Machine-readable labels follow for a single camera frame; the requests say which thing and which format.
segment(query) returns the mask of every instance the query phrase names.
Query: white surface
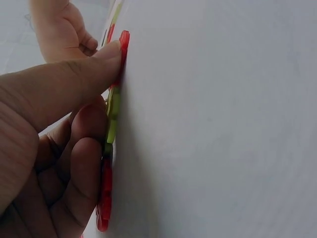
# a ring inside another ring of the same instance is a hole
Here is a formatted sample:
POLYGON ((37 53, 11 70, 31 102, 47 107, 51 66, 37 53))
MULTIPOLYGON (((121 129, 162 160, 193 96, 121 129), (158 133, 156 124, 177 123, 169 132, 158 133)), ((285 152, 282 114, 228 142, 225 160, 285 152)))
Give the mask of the white surface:
POLYGON ((126 0, 109 238, 317 237, 317 2, 126 0))

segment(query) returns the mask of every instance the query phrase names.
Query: skin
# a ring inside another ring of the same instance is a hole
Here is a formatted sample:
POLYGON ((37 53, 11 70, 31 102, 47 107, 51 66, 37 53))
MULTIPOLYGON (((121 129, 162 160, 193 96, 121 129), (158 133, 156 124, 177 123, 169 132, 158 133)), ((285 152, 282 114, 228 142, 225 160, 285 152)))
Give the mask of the skin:
POLYGON ((65 3, 30 1, 52 63, 0 76, 1 238, 78 238, 98 200, 107 123, 100 95, 118 77, 120 43, 94 54, 81 15, 65 3))
POLYGON ((29 0, 32 21, 46 62, 83 59, 96 53, 98 41, 69 0, 29 0))

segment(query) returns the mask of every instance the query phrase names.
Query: green plastic piece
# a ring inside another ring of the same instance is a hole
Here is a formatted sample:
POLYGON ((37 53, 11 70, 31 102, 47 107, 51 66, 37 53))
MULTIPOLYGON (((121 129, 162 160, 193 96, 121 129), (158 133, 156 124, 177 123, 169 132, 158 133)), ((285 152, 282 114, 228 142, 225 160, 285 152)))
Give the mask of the green plastic piece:
POLYGON ((112 144, 105 143, 104 155, 107 156, 107 157, 111 157, 112 156, 112 152, 113 152, 112 144))
POLYGON ((113 88, 109 90, 108 94, 108 109, 107 109, 107 116, 109 117, 111 106, 112 106, 112 96, 113 96, 113 88))
POLYGON ((119 109, 120 109, 120 94, 114 94, 112 96, 112 106, 111 106, 110 117, 117 118, 119 114, 119 109))
POLYGON ((117 129, 117 121, 110 120, 109 130, 108 130, 108 135, 107 135, 107 143, 110 143, 110 144, 114 143, 116 129, 117 129))
POLYGON ((117 9, 115 10, 113 19, 112 19, 112 21, 111 21, 112 24, 115 24, 115 23, 117 22, 119 13, 120 13, 120 11, 121 11, 121 7, 122 7, 122 3, 120 3, 120 4, 118 5, 117 9))

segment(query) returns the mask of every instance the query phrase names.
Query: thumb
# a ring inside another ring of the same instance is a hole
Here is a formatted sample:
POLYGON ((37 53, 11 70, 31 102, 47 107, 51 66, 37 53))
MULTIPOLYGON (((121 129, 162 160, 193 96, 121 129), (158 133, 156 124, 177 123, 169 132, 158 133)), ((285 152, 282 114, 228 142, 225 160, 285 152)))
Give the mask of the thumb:
POLYGON ((120 61, 120 42, 115 41, 90 58, 0 76, 0 102, 40 132, 102 94, 117 79, 120 61))

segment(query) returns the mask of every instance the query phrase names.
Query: red plastic piece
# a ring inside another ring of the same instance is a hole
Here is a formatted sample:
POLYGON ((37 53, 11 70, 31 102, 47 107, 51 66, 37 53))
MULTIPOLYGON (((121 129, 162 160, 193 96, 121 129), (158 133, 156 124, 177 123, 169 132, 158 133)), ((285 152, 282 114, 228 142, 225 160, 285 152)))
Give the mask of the red plastic piece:
POLYGON ((115 86, 120 86, 121 84, 121 78, 122 78, 122 72, 125 65, 125 61, 127 59, 127 53, 128 53, 128 46, 130 41, 130 33, 128 31, 123 31, 121 33, 121 36, 119 38, 120 44, 121 44, 121 72, 118 77, 118 80, 115 81, 110 88, 115 86))
POLYGON ((109 27, 109 33, 108 33, 108 37, 106 41, 107 44, 111 41, 113 31, 114 31, 114 24, 111 24, 111 26, 109 27))
MULTIPOLYGON (((113 29, 110 29, 110 38, 112 35, 113 29)), ((120 36, 121 43, 121 72, 118 80, 111 85, 120 86, 122 71, 125 64, 125 60, 128 52, 128 45, 130 40, 130 33, 128 31, 123 31, 120 36)), ((102 162, 102 178, 101 178, 101 190, 98 204, 96 206, 96 215, 97 215, 97 228, 101 232, 105 232, 108 229, 109 219, 111 215, 111 192, 112 192, 112 169, 111 169, 111 155, 106 155, 103 157, 102 162)))

